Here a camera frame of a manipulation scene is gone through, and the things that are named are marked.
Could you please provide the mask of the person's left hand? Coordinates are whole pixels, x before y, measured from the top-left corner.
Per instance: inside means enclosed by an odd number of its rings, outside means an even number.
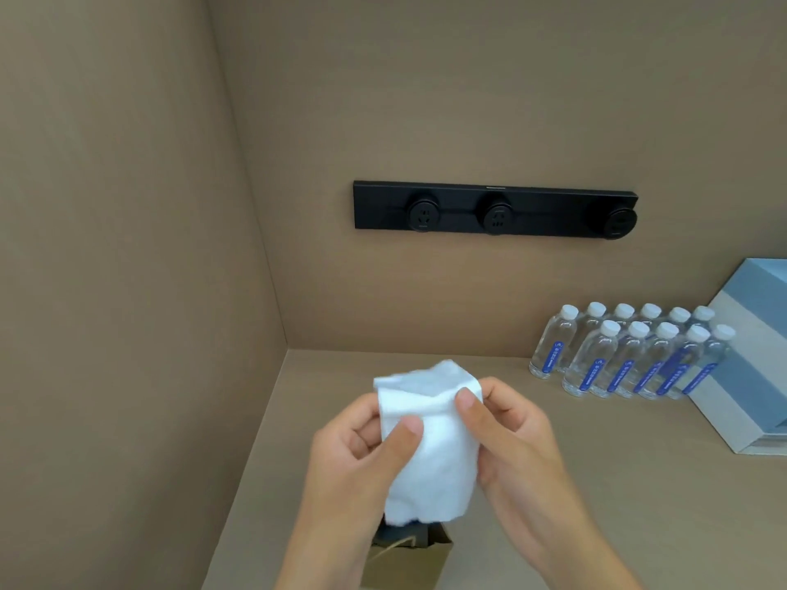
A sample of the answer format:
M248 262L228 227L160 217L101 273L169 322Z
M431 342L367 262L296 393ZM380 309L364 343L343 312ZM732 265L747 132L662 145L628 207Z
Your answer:
M355 399L312 439L297 522L372 527L384 514L389 488L373 488L371 454L382 438L378 396Z

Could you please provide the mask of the person's right hand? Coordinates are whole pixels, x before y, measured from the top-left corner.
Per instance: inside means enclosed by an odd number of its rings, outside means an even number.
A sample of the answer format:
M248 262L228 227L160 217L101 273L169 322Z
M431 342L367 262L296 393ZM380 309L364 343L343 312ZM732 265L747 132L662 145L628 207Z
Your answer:
M532 565L536 542L530 515L585 503L566 469L546 413L496 377L484 377L480 384L481 401L514 433L514 456L506 464L480 446L478 484L508 539Z

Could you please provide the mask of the white cloth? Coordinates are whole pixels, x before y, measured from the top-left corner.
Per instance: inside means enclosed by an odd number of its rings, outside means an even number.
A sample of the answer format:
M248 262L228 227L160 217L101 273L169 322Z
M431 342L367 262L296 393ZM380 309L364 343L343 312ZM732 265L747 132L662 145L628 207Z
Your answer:
M376 377L382 438L409 415L423 423L416 453L391 484L384 517L389 526L445 523L462 517L474 492L478 441L461 420L455 396L466 388L482 399L482 387L452 360L426 370Z

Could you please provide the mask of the person's left forearm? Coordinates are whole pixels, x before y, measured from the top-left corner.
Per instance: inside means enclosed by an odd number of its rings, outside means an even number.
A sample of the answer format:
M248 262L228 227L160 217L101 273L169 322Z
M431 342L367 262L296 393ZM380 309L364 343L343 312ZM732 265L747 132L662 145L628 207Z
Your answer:
M297 522L273 590L360 590L372 527Z

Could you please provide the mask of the person's right forearm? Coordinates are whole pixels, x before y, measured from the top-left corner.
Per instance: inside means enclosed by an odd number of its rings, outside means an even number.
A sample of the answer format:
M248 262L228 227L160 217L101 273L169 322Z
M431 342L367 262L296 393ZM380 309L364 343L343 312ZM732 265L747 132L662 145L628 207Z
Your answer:
M535 511L529 526L530 561L550 590L645 590L584 504Z

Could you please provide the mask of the brown paper bag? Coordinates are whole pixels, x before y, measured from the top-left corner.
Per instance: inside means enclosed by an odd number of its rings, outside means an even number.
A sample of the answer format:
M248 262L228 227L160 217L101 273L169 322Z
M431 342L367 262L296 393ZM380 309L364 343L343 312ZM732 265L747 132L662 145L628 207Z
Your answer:
M366 590L435 590L453 542L441 522L390 526L372 539L360 587Z

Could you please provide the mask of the group of clear water bottles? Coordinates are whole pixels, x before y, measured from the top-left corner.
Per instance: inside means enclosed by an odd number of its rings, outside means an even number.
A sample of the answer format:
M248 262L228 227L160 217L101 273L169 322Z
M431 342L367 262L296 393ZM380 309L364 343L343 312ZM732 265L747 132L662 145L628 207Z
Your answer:
M530 373L542 380L561 379L563 390L575 397L594 395L654 399L663 394L682 369L656 392L656 375L671 363L701 351L709 339L711 307L693 311L674 307L662 316L660 306L644 304L639 311L617 304L612 311L598 301L584 311L566 304L551 317L530 359Z

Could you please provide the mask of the black round socket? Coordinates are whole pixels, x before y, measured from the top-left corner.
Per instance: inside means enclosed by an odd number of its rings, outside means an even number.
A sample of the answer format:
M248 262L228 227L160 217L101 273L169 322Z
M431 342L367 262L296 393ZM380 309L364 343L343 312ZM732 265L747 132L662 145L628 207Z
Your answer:
M636 224L635 209L623 204L605 204L595 217L597 232L606 240L618 240L627 236Z
M437 230L441 219L438 200L429 193L414 195L406 207L406 225L418 233Z
M497 236L510 234L516 224L516 215L503 197L487 197L477 209L478 221L484 232Z

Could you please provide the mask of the blue and white striped box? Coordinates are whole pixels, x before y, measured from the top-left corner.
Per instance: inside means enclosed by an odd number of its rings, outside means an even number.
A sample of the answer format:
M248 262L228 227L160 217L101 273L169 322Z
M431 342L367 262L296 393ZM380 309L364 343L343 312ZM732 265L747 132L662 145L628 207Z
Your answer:
M787 457L787 259L745 259L710 307L736 336L689 398L734 453Z

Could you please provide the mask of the black wall power track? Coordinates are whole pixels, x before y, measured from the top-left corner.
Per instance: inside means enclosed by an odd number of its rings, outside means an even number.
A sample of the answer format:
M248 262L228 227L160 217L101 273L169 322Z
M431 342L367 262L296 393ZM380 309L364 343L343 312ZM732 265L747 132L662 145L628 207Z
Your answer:
M637 194L624 190L356 180L353 182L355 227L413 231L406 225L406 207L420 193L433 195L441 211L437 230L427 233L487 234L478 221L478 206L487 197L503 197L516 215L513 231L506 235L600 240L605 239L595 225L598 210L605 204L623 204L636 210L639 200Z

